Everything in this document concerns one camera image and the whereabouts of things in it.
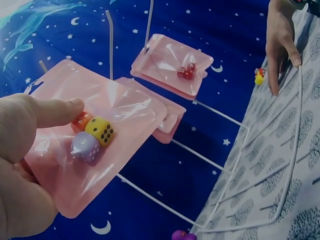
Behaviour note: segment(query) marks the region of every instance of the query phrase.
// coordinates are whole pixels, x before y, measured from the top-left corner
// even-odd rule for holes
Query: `yellow die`
[[[115,136],[115,130],[109,121],[102,117],[92,118],[85,126],[85,132],[94,136],[100,142],[102,147],[107,147]]]

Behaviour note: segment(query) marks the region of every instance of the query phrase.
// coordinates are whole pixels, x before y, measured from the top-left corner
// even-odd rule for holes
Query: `purple object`
[[[186,233],[182,230],[177,230],[172,234],[172,240],[197,240],[197,236],[193,233]]]
[[[85,131],[81,131],[75,135],[71,143],[71,155],[88,163],[95,160],[99,150],[99,141]]]

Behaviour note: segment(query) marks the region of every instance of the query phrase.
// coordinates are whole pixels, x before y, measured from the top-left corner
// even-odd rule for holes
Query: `pink plastic bag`
[[[163,144],[169,144],[180,124],[182,117],[187,110],[184,107],[176,104],[175,102],[155,93],[154,91],[151,91],[150,89],[135,81],[133,78],[121,77],[115,81],[139,92],[144,92],[151,98],[158,100],[166,105],[167,115],[165,119],[161,121],[160,125],[152,135],[159,142]]]
[[[167,115],[166,106],[143,92],[63,60],[36,84],[40,100],[81,98],[85,111],[111,122],[115,137],[92,163],[71,157],[71,125],[38,129],[25,160],[58,210],[75,218],[126,165]]]
[[[131,75],[142,78],[185,99],[194,100],[199,92],[205,70],[214,59],[205,53],[173,40],[165,35],[154,34],[147,44],[147,52],[141,50],[133,62]],[[195,63],[193,78],[178,76],[179,68]]]

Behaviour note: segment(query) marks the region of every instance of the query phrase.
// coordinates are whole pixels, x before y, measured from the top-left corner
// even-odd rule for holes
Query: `fingernail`
[[[301,65],[301,60],[299,58],[295,58],[293,60],[293,65],[297,68]]]
[[[84,103],[84,101],[82,101],[80,98],[74,98],[70,100],[70,102],[73,103],[74,105],[82,105]]]

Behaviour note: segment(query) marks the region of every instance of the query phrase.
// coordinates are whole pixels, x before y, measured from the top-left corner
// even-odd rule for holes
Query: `person's hand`
[[[27,237],[46,230],[58,211],[50,195],[21,160],[37,128],[63,126],[84,109],[80,99],[36,100],[26,94],[0,98],[0,239]]]
[[[295,9],[284,0],[271,0],[266,28],[266,57],[268,85],[273,95],[278,95],[279,73],[282,73],[289,59],[298,68],[300,54],[294,44],[295,29],[292,15]]]

